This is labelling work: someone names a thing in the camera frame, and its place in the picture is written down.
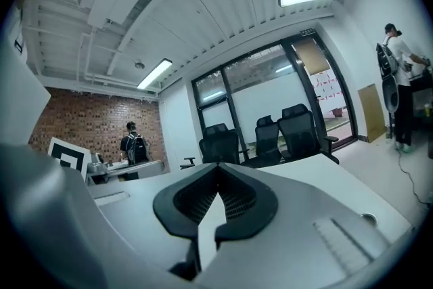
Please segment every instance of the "office chair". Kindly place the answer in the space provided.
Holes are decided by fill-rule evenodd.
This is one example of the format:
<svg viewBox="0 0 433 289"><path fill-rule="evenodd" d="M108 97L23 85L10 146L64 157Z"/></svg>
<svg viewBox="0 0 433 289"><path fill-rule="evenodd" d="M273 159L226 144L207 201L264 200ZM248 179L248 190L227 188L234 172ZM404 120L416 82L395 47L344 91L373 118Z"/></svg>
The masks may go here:
<svg viewBox="0 0 433 289"><path fill-rule="evenodd" d="M304 112L308 111L309 109L306 108L304 104L298 104L295 106L290 106L289 108L284 108L282 110L282 116L283 118L295 116L297 114L303 114Z"/></svg>
<svg viewBox="0 0 433 289"><path fill-rule="evenodd" d="M228 162L239 164L239 137L236 130L229 130L224 123L207 127L198 143L203 153L203 163Z"/></svg>
<svg viewBox="0 0 433 289"><path fill-rule="evenodd" d="M279 163L281 153L278 150L278 124L271 116L262 117L256 127L256 157L246 160L242 165L253 169L272 166Z"/></svg>
<svg viewBox="0 0 433 289"><path fill-rule="evenodd" d="M328 141L328 148L327 151L323 151L317 139L313 114L310 111L280 118L277 124L288 148L287 151L281 153L286 162L322 153L335 163L340 164L340 161L332 155L332 143L337 142L338 138L334 136L324 137L324 140Z"/></svg>

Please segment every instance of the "white floor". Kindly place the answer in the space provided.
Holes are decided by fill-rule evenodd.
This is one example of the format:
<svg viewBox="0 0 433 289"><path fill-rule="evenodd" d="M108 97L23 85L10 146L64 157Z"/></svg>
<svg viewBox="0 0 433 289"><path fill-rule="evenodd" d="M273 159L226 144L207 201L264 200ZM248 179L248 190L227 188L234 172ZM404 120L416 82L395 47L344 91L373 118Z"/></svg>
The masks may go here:
<svg viewBox="0 0 433 289"><path fill-rule="evenodd" d="M427 155L426 134L414 133L413 145L416 150L402 154L401 166L411 173L420 200L429 202L433 190L433 160ZM383 135L372 143L357 141L334 155L344 169L388 201L414 227L424 220L427 208L418 203L410 179L398 167L398 152L393 140L387 140Z"/></svg>

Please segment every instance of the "black pants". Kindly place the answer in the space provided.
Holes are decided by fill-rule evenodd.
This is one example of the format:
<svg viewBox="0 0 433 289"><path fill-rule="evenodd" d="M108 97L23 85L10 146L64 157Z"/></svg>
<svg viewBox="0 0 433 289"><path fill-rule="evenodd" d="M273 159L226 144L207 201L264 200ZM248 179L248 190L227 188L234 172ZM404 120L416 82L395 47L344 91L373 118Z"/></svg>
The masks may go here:
<svg viewBox="0 0 433 289"><path fill-rule="evenodd" d="M412 89L409 86L398 85L398 97L398 108L394 115L395 140L410 146L413 123Z"/></svg>

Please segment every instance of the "white t-shirt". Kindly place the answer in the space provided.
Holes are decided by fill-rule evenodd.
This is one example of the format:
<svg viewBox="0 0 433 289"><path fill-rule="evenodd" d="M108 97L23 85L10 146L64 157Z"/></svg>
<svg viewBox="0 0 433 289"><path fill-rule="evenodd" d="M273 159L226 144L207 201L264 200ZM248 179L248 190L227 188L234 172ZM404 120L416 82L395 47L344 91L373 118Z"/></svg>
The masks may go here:
<svg viewBox="0 0 433 289"><path fill-rule="evenodd" d="M398 62L398 69L394 75L396 82L402 86L410 86L409 75L403 70L403 66L405 65L405 62L412 63L409 58L412 54L411 50L399 37L392 37L388 42L388 47Z"/></svg>

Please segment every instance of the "brick wall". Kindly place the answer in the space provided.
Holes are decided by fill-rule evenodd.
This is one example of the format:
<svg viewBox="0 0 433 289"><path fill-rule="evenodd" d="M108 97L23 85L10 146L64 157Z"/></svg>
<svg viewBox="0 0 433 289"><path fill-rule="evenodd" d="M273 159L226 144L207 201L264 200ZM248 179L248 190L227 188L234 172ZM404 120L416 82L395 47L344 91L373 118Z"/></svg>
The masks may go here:
<svg viewBox="0 0 433 289"><path fill-rule="evenodd" d="M158 103L141 102L125 97L74 93L48 88L51 94L33 134L30 146L47 153L52 137L98 152L104 161L120 159L120 140L128 135L132 120L137 131L150 142L150 156L168 162L160 124Z"/></svg>

